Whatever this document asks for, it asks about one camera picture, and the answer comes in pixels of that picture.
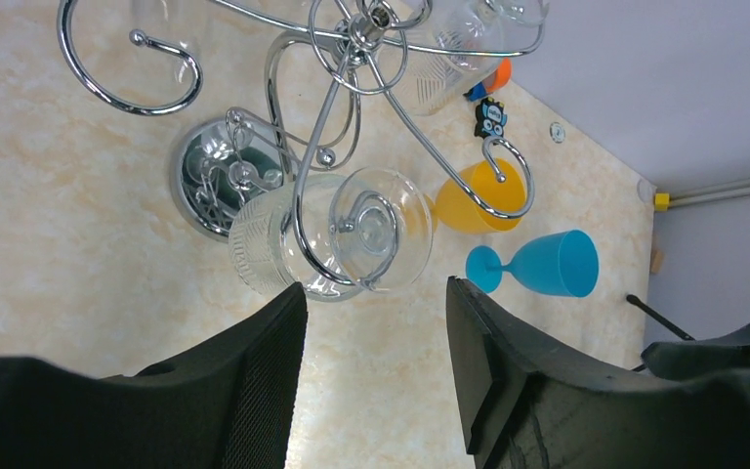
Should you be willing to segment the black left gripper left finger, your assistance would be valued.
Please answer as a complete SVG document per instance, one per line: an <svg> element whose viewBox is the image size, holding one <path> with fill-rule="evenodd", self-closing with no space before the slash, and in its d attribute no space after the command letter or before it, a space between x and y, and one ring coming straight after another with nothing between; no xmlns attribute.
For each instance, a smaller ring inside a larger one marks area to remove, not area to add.
<svg viewBox="0 0 750 469"><path fill-rule="evenodd" d="M0 468L281 468L307 321L294 283L133 376L0 357Z"/></svg>

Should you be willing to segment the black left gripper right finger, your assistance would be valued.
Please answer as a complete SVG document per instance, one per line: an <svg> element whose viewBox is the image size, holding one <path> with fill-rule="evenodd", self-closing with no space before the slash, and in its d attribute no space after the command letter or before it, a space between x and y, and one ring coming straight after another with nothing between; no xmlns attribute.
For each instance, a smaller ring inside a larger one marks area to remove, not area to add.
<svg viewBox="0 0 750 469"><path fill-rule="evenodd" d="M750 468L750 368L666 379L602 362L458 277L445 315L478 468Z"/></svg>

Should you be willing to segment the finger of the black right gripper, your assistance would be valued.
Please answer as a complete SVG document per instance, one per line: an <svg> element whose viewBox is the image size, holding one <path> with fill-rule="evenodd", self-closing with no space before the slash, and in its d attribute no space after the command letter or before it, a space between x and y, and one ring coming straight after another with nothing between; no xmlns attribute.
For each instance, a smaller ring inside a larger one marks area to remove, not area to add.
<svg viewBox="0 0 750 469"><path fill-rule="evenodd" d="M713 339L653 342L643 350L641 358L652 375L674 381L750 368L750 323Z"/></svg>

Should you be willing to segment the blue plastic wine glass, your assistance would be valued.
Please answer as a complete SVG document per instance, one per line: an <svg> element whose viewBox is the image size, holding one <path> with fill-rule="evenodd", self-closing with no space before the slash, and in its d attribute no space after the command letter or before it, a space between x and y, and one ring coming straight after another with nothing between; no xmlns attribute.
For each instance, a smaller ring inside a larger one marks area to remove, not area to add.
<svg viewBox="0 0 750 469"><path fill-rule="evenodd" d="M584 298L598 283L600 260L591 237L570 230L529 241L507 262L492 247L479 245L466 258L465 274L485 293L495 291L502 276L509 274L539 294Z"/></svg>

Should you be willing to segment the clear wine glass front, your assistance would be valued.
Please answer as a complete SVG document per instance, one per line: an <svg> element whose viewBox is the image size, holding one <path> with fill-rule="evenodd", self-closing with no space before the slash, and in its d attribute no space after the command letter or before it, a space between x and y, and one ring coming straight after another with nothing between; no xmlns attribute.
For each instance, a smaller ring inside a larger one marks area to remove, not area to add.
<svg viewBox="0 0 750 469"><path fill-rule="evenodd" d="M292 185L263 193L232 221L230 260L256 292L299 282L310 299L342 302L401 289L424 271L438 219L430 198L398 171L312 173L300 219L293 197Z"/></svg>

